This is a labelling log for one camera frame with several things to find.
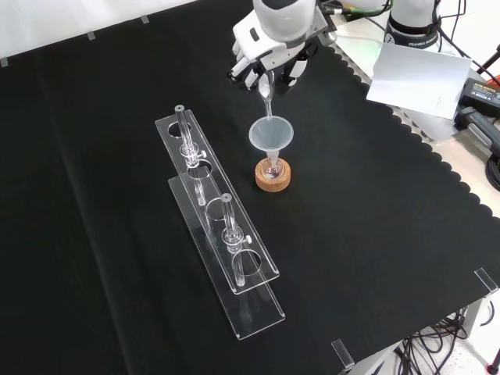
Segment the black device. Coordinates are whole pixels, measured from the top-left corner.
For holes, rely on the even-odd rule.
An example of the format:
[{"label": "black device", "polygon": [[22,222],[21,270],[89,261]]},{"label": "black device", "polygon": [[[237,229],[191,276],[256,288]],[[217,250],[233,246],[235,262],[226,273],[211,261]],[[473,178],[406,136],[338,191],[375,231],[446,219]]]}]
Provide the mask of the black device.
[{"label": "black device", "polygon": [[469,78],[463,88],[460,104],[474,107],[485,116],[500,117],[500,88]]},{"label": "black device", "polygon": [[468,128],[491,151],[486,177],[500,191],[500,130],[486,117],[500,117],[500,89],[469,78],[459,100],[455,123]]}]

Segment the white paper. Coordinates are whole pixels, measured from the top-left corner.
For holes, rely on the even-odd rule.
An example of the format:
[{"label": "white paper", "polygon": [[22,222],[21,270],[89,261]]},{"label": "white paper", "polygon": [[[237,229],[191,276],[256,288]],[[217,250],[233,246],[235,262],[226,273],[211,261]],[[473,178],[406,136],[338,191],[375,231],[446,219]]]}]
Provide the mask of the white paper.
[{"label": "white paper", "polygon": [[384,43],[366,97],[453,119],[472,60]]}]

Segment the black tablecloth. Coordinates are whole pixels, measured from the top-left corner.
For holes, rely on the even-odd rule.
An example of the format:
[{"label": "black tablecloth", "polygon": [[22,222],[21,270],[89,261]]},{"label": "black tablecloth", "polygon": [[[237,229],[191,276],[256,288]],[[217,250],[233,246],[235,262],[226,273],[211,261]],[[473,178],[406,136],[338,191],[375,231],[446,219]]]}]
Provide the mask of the black tablecloth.
[{"label": "black tablecloth", "polygon": [[[1,373],[335,373],[487,294],[498,220],[323,48],[273,100],[290,187],[260,191],[255,92],[232,87],[212,0],[50,45],[0,70]],[[155,120],[192,109],[280,270],[287,318],[237,341],[170,192]]]}]

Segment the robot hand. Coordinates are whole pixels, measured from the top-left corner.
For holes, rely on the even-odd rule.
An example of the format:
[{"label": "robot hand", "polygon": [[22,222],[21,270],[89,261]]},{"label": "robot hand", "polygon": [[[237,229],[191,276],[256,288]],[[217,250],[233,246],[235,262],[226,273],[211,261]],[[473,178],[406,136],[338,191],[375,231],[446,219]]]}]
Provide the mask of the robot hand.
[{"label": "robot hand", "polygon": [[235,64],[228,76],[252,89],[272,70],[278,89],[290,88],[317,52],[312,38],[318,35],[322,43],[331,44],[331,30],[330,17],[323,16],[316,0],[254,0],[254,11],[233,29]]}]

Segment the test tube rack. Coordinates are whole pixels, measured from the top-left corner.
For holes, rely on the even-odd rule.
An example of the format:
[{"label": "test tube rack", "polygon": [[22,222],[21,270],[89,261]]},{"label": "test tube rack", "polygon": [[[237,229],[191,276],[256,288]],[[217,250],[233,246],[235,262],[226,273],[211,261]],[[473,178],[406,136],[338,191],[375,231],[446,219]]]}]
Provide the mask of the test tube rack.
[{"label": "test tube rack", "polygon": [[155,122],[178,176],[170,188],[238,339],[284,320],[269,282],[280,273],[192,111]]}]

